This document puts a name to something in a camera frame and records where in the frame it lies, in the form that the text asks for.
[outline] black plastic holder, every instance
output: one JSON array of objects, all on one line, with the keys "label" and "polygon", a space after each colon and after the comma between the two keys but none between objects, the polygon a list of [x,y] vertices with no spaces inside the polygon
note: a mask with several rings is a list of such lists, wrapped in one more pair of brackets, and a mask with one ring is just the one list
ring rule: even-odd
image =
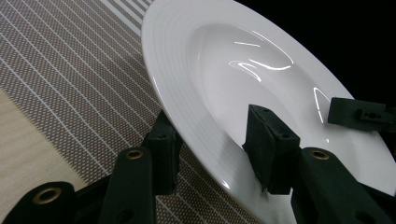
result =
[{"label": "black plastic holder", "polygon": [[363,131],[396,133],[396,107],[333,97],[328,122]]},{"label": "black plastic holder", "polygon": [[[333,111],[341,110],[335,101]],[[355,103],[346,110],[354,111],[353,119]],[[376,109],[377,105],[361,113],[370,117]],[[38,186],[20,199],[3,223],[155,223],[155,195],[176,192],[181,145],[161,112],[141,146],[119,154],[112,175],[77,192],[66,182]],[[293,189],[290,203],[299,224],[396,223],[395,197],[359,183],[330,151],[299,145],[300,137],[270,109],[248,107],[243,149],[262,191],[290,194]]]}]

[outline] brass rivet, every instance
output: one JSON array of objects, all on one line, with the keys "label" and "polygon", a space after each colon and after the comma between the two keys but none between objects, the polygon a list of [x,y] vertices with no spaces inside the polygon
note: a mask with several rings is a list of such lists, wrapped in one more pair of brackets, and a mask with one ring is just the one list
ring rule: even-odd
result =
[{"label": "brass rivet", "polygon": [[61,195],[62,189],[57,187],[50,187],[40,190],[33,198],[35,204],[50,203]]},{"label": "brass rivet", "polygon": [[314,150],[311,151],[311,156],[315,157],[318,160],[326,161],[330,158],[330,155],[324,151]]},{"label": "brass rivet", "polygon": [[136,160],[143,156],[143,152],[140,150],[131,150],[125,154],[126,159]]}]

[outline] striped placemat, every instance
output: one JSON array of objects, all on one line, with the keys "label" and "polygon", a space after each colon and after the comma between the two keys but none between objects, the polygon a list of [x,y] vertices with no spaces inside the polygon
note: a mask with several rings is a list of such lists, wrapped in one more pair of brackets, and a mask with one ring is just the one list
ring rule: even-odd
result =
[{"label": "striped placemat", "polygon": [[[0,2],[0,87],[87,185],[111,174],[161,111],[140,44],[151,2]],[[157,197],[158,223],[257,223],[187,147],[178,183]]]}]

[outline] black background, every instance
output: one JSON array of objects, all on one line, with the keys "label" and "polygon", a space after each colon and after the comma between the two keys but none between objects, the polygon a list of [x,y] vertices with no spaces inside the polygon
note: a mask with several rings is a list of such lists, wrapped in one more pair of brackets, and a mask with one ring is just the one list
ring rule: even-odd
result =
[{"label": "black background", "polygon": [[[396,6],[392,0],[237,0],[315,55],[356,100],[396,106]],[[396,134],[381,133],[390,150]]]}]

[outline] table surface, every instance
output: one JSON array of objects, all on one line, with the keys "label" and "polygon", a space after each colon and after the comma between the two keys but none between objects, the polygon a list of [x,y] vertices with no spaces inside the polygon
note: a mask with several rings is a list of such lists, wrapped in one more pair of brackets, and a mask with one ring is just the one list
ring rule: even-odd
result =
[{"label": "table surface", "polygon": [[[0,220],[30,189],[111,174],[161,107],[140,45],[151,0],[0,2]],[[158,223],[257,223],[187,147]]]}]

